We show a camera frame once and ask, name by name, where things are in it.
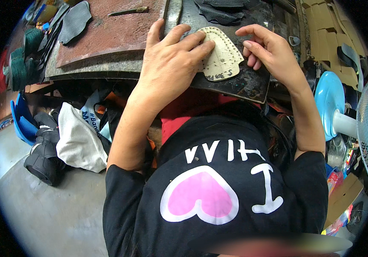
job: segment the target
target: forearm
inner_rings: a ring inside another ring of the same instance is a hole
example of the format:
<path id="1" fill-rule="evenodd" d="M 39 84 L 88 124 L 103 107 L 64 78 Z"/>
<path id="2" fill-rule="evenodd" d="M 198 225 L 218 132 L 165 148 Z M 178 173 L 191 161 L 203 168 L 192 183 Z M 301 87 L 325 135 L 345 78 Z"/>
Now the forearm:
<path id="1" fill-rule="evenodd" d="M 147 131 L 159 112 L 153 106 L 146 99 L 130 96 L 115 131 L 107 168 L 115 164 L 125 170 L 140 170 L 145 158 Z"/>
<path id="2" fill-rule="evenodd" d="M 325 155 L 325 136 L 312 91 L 302 76 L 294 87 L 288 87 L 294 114 L 297 150 L 295 159 L 307 151 Z"/>

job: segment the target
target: right hand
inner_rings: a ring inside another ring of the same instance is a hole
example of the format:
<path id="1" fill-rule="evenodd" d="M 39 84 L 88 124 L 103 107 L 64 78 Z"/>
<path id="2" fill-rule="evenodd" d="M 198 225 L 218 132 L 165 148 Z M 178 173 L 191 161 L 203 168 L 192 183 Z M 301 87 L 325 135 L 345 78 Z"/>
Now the right hand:
<path id="1" fill-rule="evenodd" d="M 243 55 L 248 58 L 248 66 L 254 70 L 258 70 L 262 62 L 288 89 L 302 84 L 302 79 L 306 81 L 288 42 L 283 37 L 258 24 L 244 26 L 235 34 L 240 37 L 253 35 L 251 40 L 243 42 Z"/>

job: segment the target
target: blue plastic stool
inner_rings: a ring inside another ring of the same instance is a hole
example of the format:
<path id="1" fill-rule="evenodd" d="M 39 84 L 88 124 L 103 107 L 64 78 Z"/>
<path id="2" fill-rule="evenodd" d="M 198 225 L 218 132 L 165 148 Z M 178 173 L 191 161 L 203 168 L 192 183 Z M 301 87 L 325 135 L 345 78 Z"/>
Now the blue plastic stool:
<path id="1" fill-rule="evenodd" d="M 19 93 L 16 105 L 11 100 L 11 114 L 14 120 L 14 130 L 18 138 L 32 146 L 36 142 L 36 132 L 38 128 L 34 126 L 36 123 L 28 109 L 26 101 Z"/>

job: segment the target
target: rusty metal sheet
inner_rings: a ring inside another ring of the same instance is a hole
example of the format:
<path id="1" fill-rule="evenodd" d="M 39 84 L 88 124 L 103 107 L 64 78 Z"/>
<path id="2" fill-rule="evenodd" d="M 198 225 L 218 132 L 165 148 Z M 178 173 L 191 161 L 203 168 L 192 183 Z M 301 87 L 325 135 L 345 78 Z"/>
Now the rusty metal sheet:
<path id="1" fill-rule="evenodd" d="M 67 46 L 60 45 L 56 68 L 78 60 L 120 51 L 145 49 L 151 25 L 165 18 L 168 0 L 88 0 L 92 21 Z M 148 6 L 148 13 L 108 17 L 112 12 Z"/>

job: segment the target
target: left hand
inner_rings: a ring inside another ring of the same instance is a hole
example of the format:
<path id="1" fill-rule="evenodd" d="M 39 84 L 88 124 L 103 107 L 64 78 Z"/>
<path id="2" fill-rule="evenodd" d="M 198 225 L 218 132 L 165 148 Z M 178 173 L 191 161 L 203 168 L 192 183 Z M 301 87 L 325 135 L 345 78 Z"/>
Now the left hand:
<path id="1" fill-rule="evenodd" d="M 212 40 L 198 45 L 205 38 L 204 32 L 180 41 L 191 29 L 187 24 L 175 26 L 160 41 L 163 23 L 163 19 L 156 21 L 148 32 L 140 79 L 130 96 L 135 104 L 145 102 L 148 111 L 157 113 L 190 86 L 199 62 L 215 47 Z"/>

